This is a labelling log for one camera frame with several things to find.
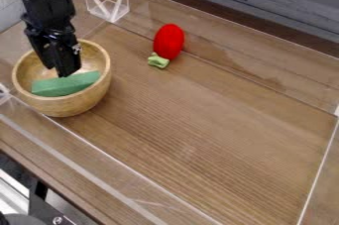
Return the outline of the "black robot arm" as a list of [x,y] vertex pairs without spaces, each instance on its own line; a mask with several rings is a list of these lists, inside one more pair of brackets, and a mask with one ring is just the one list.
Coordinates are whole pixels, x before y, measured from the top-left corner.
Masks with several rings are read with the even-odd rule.
[[32,49],[46,69],[68,77],[81,68],[81,45],[72,18],[73,0],[21,0],[21,20]]

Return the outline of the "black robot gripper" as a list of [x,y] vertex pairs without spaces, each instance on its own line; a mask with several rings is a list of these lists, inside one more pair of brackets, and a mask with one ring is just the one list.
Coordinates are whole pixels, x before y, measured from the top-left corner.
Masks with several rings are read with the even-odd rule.
[[21,0],[25,8],[25,35],[46,69],[56,68],[58,77],[68,77],[81,68],[81,45],[74,35],[73,0]]

